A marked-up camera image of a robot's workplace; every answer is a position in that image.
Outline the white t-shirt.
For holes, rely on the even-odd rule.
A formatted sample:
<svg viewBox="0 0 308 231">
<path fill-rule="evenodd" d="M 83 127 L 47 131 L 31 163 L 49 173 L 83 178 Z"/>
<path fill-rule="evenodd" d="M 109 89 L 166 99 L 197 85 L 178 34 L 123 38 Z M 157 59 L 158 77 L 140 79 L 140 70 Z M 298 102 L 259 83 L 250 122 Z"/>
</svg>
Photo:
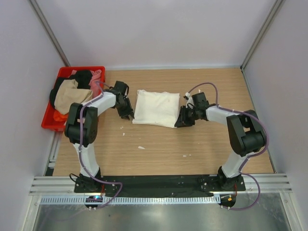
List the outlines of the white t-shirt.
<svg viewBox="0 0 308 231">
<path fill-rule="evenodd" d="M 174 128 L 179 117 L 180 95 L 137 90 L 133 124 Z"/>
</svg>

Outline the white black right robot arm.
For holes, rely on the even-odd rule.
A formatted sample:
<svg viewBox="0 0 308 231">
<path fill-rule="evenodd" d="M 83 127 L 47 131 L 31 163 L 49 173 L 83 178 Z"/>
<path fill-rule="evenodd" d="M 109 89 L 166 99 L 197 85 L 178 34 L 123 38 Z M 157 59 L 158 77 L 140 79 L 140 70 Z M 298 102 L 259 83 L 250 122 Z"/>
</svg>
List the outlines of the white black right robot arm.
<svg viewBox="0 0 308 231">
<path fill-rule="evenodd" d="M 221 190 L 235 188 L 243 167 L 249 158 L 266 146 L 267 135 L 253 110 L 245 112 L 223 109 L 217 104 L 210 104 L 203 92 L 190 96 L 180 108 L 176 128 L 191 127 L 196 120 L 205 120 L 225 125 L 228 129 L 231 153 L 218 169 L 217 185 Z"/>
</svg>

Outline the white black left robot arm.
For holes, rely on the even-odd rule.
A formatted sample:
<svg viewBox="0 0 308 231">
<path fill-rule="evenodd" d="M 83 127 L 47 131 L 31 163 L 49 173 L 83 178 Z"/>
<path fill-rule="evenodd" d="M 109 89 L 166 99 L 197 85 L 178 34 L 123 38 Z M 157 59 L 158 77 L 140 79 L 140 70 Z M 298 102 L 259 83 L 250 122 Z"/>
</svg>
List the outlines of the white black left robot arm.
<svg viewBox="0 0 308 231">
<path fill-rule="evenodd" d="M 116 81 L 113 87 L 101 89 L 101 93 L 92 100 L 70 106 L 64 134 L 73 144 L 80 163 L 80 173 L 74 180 L 74 192 L 95 193 L 106 184 L 102 180 L 94 150 L 98 119 L 103 112 L 114 108 L 121 119 L 132 120 L 134 113 L 128 93 L 129 86 Z"/>
</svg>

